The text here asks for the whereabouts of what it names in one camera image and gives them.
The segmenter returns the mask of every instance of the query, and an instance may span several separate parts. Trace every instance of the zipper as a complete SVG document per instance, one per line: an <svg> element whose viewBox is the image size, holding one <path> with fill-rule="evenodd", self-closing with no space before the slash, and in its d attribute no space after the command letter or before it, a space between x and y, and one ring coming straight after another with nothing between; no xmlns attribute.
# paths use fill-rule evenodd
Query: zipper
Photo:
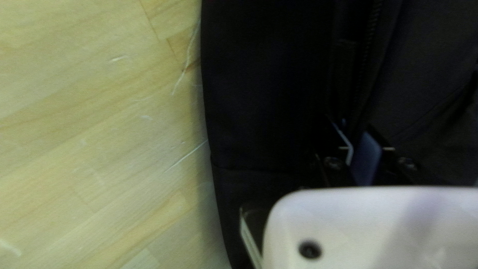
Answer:
<svg viewBox="0 0 478 269"><path fill-rule="evenodd" d="M379 20L380 12L382 9L383 0L375 0L372 4L372 8L370 10L370 16L367 20L367 26L364 31L364 39L362 41L362 49L359 52L359 59L360 63L358 64L357 76L356 76L356 83L352 93L352 103L351 103L351 110L350 114L348 115L348 127L354 127L357 125L357 121L359 120L358 113L359 111L359 100L361 96L361 92L363 91L363 79L365 70L367 68L367 63L370 57L370 50L373 42L373 38L375 36L375 31L377 28L377 23ZM354 130L348 129L347 134L350 135Z"/></svg>

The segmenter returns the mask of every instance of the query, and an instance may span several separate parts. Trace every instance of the floor scratch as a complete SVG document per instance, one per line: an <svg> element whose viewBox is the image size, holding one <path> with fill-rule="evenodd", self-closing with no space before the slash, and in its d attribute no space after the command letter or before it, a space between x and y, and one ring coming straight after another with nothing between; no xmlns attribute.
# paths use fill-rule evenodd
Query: floor scratch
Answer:
<svg viewBox="0 0 478 269"><path fill-rule="evenodd" d="M207 142L207 139L204 140L201 144L199 144L199 146L197 146L195 149L191 150L191 152L189 152L188 154L186 154L186 156L182 157L179 161L177 161L175 164L171 165L171 167L169 167L166 171L164 172L167 172L169 171L170 169L172 169L173 167L175 167L176 165L178 165L180 162L182 162L184 159L186 159L189 155L193 154L195 151L197 151L202 145L204 145L205 143Z"/></svg>
<svg viewBox="0 0 478 269"><path fill-rule="evenodd" d="M171 95L174 95L174 93L176 92L176 89L179 86L179 83L181 83L181 81L184 78L184 75L186 74L186 69L187 69L187 66L189 65L189 58L191 57L190 56L191 48L193 46L193 42L194 42L194 39L196 38L197 32L199 31L199 26L200 26L200 23L197 24L196 29L194 29L193 35L191 36L191 40L189 41L189 45L187 46L187 50L186 50L186 60L184 61L183 71L181 72L181 75L179 76L176 83L174 84L174 88L173 88L173 91L171 92Z"/></svg>
<svg viewBox="0 0 478 269"><path fill-rule="evenodd" d="M7 241L0 239L0 247L7 249L11 252L13 252L17 257L20 257L22 255L22 251L19 250L18 248L14 247L12 244L8 243Z"/></svg>

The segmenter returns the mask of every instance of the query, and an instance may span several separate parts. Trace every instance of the black fabric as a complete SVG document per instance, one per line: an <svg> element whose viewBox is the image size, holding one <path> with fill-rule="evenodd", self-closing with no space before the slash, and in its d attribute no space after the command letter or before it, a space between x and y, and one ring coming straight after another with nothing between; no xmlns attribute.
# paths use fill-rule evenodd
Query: black fabric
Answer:
<svg viewBox="0 0 478 269"><path fill-rule="evenodd" d="M478 2L404 1L400 10L360 121L427 171L419 183L473 185Z"/></svg>
<svg viewBox="0 0 478 269"><path fill-rule="evenodd" d="M269 184L282 194L294 189L291 184L316 184L307 162L311 139L320 139L316 86L326 84L331 8L330 1L203 1L206 124L233 269L250 268L239 238L239 206L266 195Z"/></svg>
<svg viewBox="0 0 478 269"><path fill-rule="evenodd" d="M242 203L320 186L324 113L354 143L371 123L417 163L417 184L474 183L477 14L468 0L203 1L206 124L233 269L251 268Z"/></svg>

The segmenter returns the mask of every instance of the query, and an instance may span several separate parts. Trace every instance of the white device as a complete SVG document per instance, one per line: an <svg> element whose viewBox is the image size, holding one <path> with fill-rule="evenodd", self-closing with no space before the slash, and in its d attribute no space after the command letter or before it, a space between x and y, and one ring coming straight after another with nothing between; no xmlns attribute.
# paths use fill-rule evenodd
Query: white device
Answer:
<svg viewBox="0 0 478 269"><path fill-rule="evenodd" d="M266 224L262 269L477 269L478 189L290 193Z"/></svg>

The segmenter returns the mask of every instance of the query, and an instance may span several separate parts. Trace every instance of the screw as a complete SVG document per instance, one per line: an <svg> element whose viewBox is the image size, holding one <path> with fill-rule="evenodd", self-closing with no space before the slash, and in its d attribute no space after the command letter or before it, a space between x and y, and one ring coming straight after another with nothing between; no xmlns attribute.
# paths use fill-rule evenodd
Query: screw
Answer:
<svg viewBox="0 0 478 269"><path fill-rule="evenodd" d="M405 169L407 169L408 171L417 171L418 170L418 167L417 165L414 163L414 161L410 158L407 158L407 157L400 157L398 158L397 162L403 166Z"/></svg>
<svg viewBox="0 0 478 269"><path fill-rule="evenodd" d="M342 170L344 168L344 162L339 158L335 157L325 157L324 165L332 170Z"/></svg>
<svg viewBox="0 0 478 269"><path fill-rule="evenodd" d="M304 258L317 259L320 257L320 255L322 255L322 250L318 244L311 241L306 241L299 246L299 253Z"/></svg>

